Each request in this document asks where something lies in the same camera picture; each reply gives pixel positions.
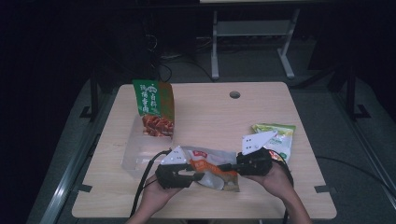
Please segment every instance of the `white triangular marker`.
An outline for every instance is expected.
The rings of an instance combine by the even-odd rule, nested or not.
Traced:
[[[170,165],[170,164],[184,164],[186,163],[186,157],[184,156],[183,149],[178,146],[175,147],[165,158],[161,161],[161,165]]]
[[[242,155],[246,156],[262,148],[271,138],[276,136],[277,130],[244,135],[242,137]]]

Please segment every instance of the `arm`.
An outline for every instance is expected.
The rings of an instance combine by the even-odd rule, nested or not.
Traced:
[[[258,182],[269,193],[282,200],[293,224],[312,223],[300,197],[279,164],[273,162],[273,168],[266,176],[245,175],[245,177]]]
[[[146,180],[143,196],[139,207],[126,224],[143,224],[156,212],[160,211],[169,200],[182,189],[163,189],[157,181],[157,176],[153,175]]]

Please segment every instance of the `floor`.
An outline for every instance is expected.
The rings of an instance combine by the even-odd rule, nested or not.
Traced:
[[[165,52],[163,56],[167,60],[163,60],[163,64],[168,68],[161,66],[162,79],[168,79],[170,83],[212,82],[209,74],[210,49],[201,44],[205,43],[202,40],[199,43],[200,51],[194,57],[181,55],[173,58],[178,52]],[[220,78],[217,82],[281,81],[293,86],[318,72],[307,70],[315,40],[293,40],[288,57],[296,77],[293,80],[287,79],[276,55],[276,49],[281,43],[281,39],[266,38],[256,41],[254,45],[241,42],[237,50],[228,47],[221,49]],[[366,172],[379,176],[375,168],[379,166],[391,180],[396,178],[396,164],[393,162],[396,157],[396,125],[375,99],[371,88],[359,79],[356,83],[356,105],[364,105],[371,117],[352,121],[344,109],[346,88],[338,93],[329,92],[327,84],[331,77],[329,75],[304,89],[290,88],[337,209],[336,218],[315,220],[315,223],[395,223],[395,199],[391,199],[378,180]],[[100,93],[99,115],[94,122],[90,122],[89,119],[79,117],[83,108],[90,105],[90,83],[87,82],[81,89],[27,223],[48,223],[43,216],[71,159],[83,147],[90,147],[94,142],[92,139],[100,134],[116,95],[117,88],[111,93]],[[59,210],[55,223],[123,223],[125,218],[79,219],[71,215],[78,195],[76,188],[81,184],[90,163],[92,152],[86,151],[89,152],[86,160],[77,169],[74,184],[67,190],[66,201]],[[167,222],[156,220],[156,223]],[[263,223],[281,221],[264,220]]]

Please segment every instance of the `wooden tabletop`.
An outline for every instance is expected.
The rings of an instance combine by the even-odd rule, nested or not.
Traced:
[[[172,84],[176,122],[174,146],[241,151],[241,138],[255,123],[295,125],[289,165],[295,189],[312,218],[333,218],[330,193],[316,193],[325,182],[288,87],[281,82]],[[240,97],[230,97],[238,91]],[[134,117],[133,85],[120,88],[94,152],[72,214],[75,217],[128,217],[140,179],[121,168]],[[196,183],[183,189],[161,218],[282,218],[282,202],[259,184],[238,176],[240,192],[209,189]]]

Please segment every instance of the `green snack bag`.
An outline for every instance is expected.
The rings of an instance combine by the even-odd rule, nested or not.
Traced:
[[[254,132],[263,133],[268,131],[277,130],[277,135],[272,137],[264,147],[272,149],[277,152],[285,162],[289,161],[291,153],[291,143],[293,140],[293,134],[296,129],[294,125],[283,125],[283,124],[267,124],[258,123],[252,126]],[[271,154],[273,159],[281,161],[276,154]]]
[[[136,79],[134,92],[137,108],[142,117],[144,133],[151,136],[173,136],[175,102],[169,83]]]

